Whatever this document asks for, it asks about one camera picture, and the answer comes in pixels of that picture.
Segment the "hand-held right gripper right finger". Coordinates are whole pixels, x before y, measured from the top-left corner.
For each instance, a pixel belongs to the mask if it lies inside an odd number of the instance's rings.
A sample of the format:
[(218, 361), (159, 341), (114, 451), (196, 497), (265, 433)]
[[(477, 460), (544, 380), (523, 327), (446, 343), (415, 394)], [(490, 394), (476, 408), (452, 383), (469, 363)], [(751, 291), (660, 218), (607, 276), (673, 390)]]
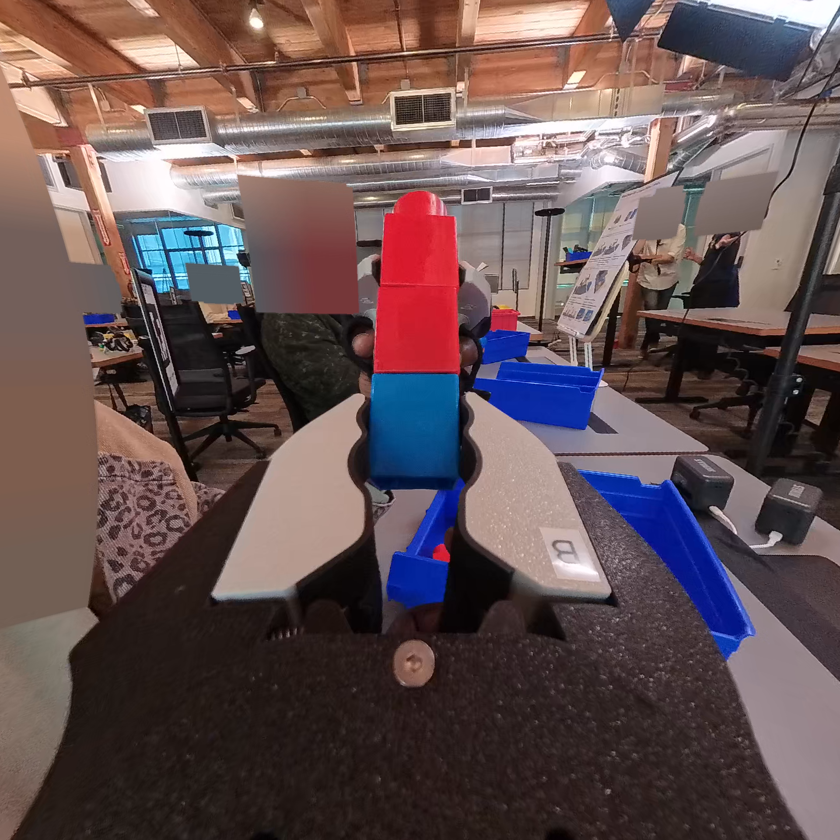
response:
[(477, 633), (502, 602), (534, 634), (561, 633), (561, 604), (614, 606), (556, 457), (477, 393), (461, 405), (465, 487), (451, 544), (446, 631)]

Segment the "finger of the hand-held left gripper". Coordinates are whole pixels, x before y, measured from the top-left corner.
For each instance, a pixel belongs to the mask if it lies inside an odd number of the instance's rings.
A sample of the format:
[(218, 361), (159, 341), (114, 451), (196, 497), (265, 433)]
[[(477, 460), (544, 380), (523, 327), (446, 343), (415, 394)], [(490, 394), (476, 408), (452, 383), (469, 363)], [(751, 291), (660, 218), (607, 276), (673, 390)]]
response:
[(358, 314), (375, 324), (377, 301), (380, 292), (382, 258), (369, 255), (358, 264)]
[(458, 325), (475, 337), (490, 330), (491, 290), (485, 274), (464, 260), (458, 263)]

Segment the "blue mega block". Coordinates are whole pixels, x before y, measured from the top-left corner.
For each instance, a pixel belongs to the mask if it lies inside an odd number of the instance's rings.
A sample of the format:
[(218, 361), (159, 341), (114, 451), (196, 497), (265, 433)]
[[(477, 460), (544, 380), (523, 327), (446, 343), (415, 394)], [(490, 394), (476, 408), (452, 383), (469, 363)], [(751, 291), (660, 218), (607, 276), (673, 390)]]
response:
[(459, 376), (375, 373), (371, 480), (383, 490), (451, 490), (459, 480)]

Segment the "large blue plastic bin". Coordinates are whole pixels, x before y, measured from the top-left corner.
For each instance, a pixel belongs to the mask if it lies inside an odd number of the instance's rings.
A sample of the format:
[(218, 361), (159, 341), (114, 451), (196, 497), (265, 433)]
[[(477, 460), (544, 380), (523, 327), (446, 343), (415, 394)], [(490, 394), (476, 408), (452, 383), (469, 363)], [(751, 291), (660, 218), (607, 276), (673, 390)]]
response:
[[(729, 659), (755, 635), (749, 615), (728, 574), (676, 486), (635, 476), (579, 469), (585, 480), (647, 542), (693, 602)], [(386, 580), (388, 599), (405, 607), (441, 602), (448, 577), (448, 554), (438, 548), (456, 523), (465, 484), (438, 491), (407, 547), (392, 556)]]

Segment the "instruction poster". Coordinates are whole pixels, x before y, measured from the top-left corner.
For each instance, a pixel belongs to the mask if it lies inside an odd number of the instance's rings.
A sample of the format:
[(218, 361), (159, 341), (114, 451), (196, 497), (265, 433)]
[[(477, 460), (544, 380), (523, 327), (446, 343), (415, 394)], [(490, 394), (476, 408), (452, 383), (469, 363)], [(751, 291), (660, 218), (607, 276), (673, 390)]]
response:
[(635, 244), (677, 234), (686, 203), (677, 177), (671, 172), (619, 198), (558, 318), (561, 333), (577, 340), (596, 334)]

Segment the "person's leopard print top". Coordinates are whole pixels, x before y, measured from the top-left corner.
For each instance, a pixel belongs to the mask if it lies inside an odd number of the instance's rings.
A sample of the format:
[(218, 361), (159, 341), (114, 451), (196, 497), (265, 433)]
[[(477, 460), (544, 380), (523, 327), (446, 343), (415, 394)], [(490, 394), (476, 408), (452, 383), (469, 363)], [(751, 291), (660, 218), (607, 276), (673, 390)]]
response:
[(164, 461), (100, 453), (93, 611), (124, 597), (223, 495)]

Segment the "black office chair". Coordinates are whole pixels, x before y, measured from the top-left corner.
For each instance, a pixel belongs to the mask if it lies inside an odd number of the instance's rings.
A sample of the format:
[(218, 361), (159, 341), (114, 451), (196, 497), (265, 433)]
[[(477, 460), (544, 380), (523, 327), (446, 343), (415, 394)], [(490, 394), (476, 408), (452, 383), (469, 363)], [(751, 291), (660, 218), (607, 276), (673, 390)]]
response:
[(230, 367), (223, 342), (214, 337), (197, 303), (163, 306), (160, 314), (177, 379), (174, 419), (208, 421), (189, 434), (181, 433), (191, 460), (220, 439), (227, 443), (237, 440), (250, 447), (258, 459), (265, 459), (266, 450), (246, 431), (268, 429), (279, 438), (279, 426), (241, 419), (256, 404), (265, 380), (254, 376), (250, 362), (246, 362), (244, 374)]

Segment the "person's tan jacket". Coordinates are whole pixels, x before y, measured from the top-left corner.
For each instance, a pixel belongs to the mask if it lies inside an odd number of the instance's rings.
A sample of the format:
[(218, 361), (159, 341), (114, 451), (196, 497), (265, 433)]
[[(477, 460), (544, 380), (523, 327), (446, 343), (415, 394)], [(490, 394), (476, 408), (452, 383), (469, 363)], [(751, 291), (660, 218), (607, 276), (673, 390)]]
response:
[(93, 402), (98, 452), (138, 462), (167, 465), (186, 504), (191, 522), (198, 519), (197, 497), (181, 457), (165, 441), (144, 430), (115, 410)]

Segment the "white air vent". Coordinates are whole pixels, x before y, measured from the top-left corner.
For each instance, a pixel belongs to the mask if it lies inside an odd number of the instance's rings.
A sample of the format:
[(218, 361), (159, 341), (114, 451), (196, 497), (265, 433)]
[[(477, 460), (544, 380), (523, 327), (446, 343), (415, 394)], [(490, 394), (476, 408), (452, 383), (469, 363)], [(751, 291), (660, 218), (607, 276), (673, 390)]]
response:
[(392, 91), (388, 102), (394, 133), (450, 131), (457, 125), (455, 87)]
[(214, 140), (212, 121), (204, 106), (153, 108), (144, 114), (153, 147), (207, 144)]

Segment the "black framed sign board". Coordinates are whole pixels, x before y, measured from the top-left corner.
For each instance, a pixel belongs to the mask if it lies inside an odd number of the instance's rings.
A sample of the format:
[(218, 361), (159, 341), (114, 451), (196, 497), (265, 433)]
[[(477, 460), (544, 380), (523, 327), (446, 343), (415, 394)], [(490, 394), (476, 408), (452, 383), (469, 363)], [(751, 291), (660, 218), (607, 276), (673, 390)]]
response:
[(181, 381), (177, 372), (171, 344), (161, 316), (161, 304), (154, 280), (141, 269), (130, 270), (134, 297), (143, 321), (142, 344), (148, 357), (148, 367), (154, 383), (156, 403), (169, 430), (171, 444), (181, 458), (187, 476), (197, 481), (196, 467), (189, 455), (176, 410)]

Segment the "wooden edged office table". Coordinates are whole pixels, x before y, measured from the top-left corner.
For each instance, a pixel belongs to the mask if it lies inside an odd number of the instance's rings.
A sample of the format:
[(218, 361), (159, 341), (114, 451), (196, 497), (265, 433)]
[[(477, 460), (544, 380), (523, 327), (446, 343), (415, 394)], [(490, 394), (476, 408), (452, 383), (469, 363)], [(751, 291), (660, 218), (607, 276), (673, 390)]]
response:
[[(687, 310), (640, 310), (642, 319), (659, 324), (659, 331), (677, 339), (665, 393), (661, 397), (638, 397), (637, 403), (699, 403), (699, 397), (679, 395), (687, 372), (685, 348), (681, 340), (692, 340), (728, 350), (779, 349), (784, 340), (791, 314), (782, 310), (738, 308), (690, 308)], [(805, 327), (803, 344), (838, 344), (839, 317), (811, 314)]]

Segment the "black table mat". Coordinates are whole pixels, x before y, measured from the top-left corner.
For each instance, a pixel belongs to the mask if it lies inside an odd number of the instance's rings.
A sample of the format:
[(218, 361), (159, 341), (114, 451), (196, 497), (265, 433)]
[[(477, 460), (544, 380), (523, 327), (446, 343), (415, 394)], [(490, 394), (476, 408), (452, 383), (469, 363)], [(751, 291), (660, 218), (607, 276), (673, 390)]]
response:
[(723, 565), (839, 677), (839, 568), (822, 556), (759, 553), (714, 518), (700, 527)]

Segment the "black light stand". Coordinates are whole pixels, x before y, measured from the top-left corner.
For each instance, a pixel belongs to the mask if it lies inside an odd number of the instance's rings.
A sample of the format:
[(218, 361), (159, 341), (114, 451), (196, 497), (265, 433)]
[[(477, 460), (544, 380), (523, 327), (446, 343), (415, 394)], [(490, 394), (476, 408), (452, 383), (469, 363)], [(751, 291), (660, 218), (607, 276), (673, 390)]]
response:
[(826, 262), (831, 254), (839, 220), (839, 159), (830, 171), (823, 192), (812, 242), (807, 253), (800, 286), (794, 294), (788, 325), (765, 390), (759, 422), (754, 431), (745, 469), (760, 477), (770, 454), (784, 406), (793, 390), (793, 372), (812, 315), (814, 299), (822, 283)]

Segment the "black studio light panel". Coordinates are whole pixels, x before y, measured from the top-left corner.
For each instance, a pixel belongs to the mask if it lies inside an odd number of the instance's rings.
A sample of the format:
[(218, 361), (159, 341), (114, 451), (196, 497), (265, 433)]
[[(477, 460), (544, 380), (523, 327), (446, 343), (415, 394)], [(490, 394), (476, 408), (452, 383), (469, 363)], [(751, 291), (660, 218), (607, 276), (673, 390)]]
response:
[(790, 78), (824, 27), (794, 9), (772, 11), (747, 2), (680, 1), (669, 13), (657, 47), (772, 81)]

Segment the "silver ventilation duct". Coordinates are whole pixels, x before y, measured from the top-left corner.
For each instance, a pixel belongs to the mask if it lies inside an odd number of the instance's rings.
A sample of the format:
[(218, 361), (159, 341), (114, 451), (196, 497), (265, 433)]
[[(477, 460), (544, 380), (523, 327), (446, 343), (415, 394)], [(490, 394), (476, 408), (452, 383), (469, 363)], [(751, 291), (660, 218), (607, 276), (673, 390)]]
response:
[(432, 149), (380, 154), (331, 155), (306, 159), (173, 165), (169, 175), (183, 190), (232, 189), (241, 176), (274, 180), (360, 182), (393, 175), (463, 175), (512, 170), (517, 174), (550, 165), (520, 158), (508, 145), (470, 149)]
[(211, 143), (153, 147), (145, 119), (129, 125), (93, 123), (85, 139), (103, 158), (166, 161), (241, 154), (322, 151), (363, 146), (501, 140), (560, 133), (621, 130), (653, 118), (702, 116), (740, 104), (737, 91), (667, 91), (665, 86), (544, 94), (533, 98), (457, 98), (450, 131), (394, 133), (389, 102), (374, 106), (315, 108), (214, 116)]

